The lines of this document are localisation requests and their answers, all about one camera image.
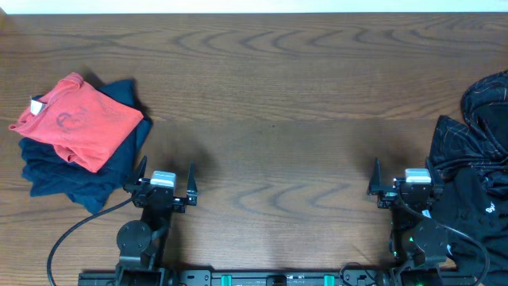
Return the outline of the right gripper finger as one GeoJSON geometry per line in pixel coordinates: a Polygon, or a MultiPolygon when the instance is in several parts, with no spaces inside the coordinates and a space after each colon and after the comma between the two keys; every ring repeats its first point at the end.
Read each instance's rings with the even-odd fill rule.
{"type": "Polygon", "coordinates": [[[369,195],[377,195],[381,191],[382,191],[382,185],[381,185],[380,163],[379,163],[379,159],[375,158],[373,172],[372,172],[371,179],[369,180],[369,185],[368,185],[368,194],[369,195]]]}
{"type": "Polygon", "coordinates": [[[426,157],[425,159],[425,167],[428,169],[431,182],[434,188],[443,188],[445,183],[441,177],[441,174],[438,172],[438,170],[433,166],[433,163],[431,162],[429,157],[426,157]]]}

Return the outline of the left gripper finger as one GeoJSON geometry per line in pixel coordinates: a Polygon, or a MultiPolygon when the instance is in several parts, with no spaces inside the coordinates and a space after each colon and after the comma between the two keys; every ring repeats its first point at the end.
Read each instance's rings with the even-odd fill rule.
{"type": "Polygon", "coordinates": [[[196,196],[197,195],[197,185],[195,181],[195,170],[194,163],[190,164],[189,174],[187,178],[187,195],[188,196],[196,196]]]}
{"type": "Polygon", "coordinates": [[[143,156],[140,163],[136,166],[136,168],[127,178],[128,185],[138,185],[143,182],[147,160],[148,158],[146,156],[143,156]]]}

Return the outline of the black jersey with orange lines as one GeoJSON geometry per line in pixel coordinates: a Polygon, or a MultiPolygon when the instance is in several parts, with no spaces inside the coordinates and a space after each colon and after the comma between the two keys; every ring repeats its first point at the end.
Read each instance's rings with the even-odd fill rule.
{"type": "Polygon", "coordinates": [[[489,195],[507,197],[507,72],[472,84],[460,101],[463,121],[437,119],[429,159],[451,179],[471,168],[489,195]]]}

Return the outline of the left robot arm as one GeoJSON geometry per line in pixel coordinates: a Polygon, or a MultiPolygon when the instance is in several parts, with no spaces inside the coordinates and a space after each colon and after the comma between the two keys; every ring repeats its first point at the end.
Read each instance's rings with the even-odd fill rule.
{"type": "Polygon", "coordinates": [[[127,222],[117,233],[120,250],[116,266],[115,286],[175,286],[179,284],[177,270],[163,263],[164,248],[171,229],[171,216],[183,213],[198,202],[194,164],[190,164],[187,192],[175,195],[176,174],[155,171],[144,176],[144,157],[126,179],[124,190],[131,195],[133,205],[142,210],[140,219],[127,222]]]}

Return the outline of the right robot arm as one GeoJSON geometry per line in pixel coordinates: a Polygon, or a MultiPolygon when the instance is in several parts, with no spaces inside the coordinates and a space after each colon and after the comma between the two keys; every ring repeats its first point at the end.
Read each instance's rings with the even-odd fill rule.
{"type": "Polygon", "coordinates": [[[391,212],[389,250],[395,265],[375,275],[378,285],[442,285],[439,264],[446,261],[447,230],[438,226],[430,211],[443,194],[444,181],[429,159],[424,168],[408,168],[393,182],[382,183],[375,159],[368,195],[377,207],[391,212]]]}

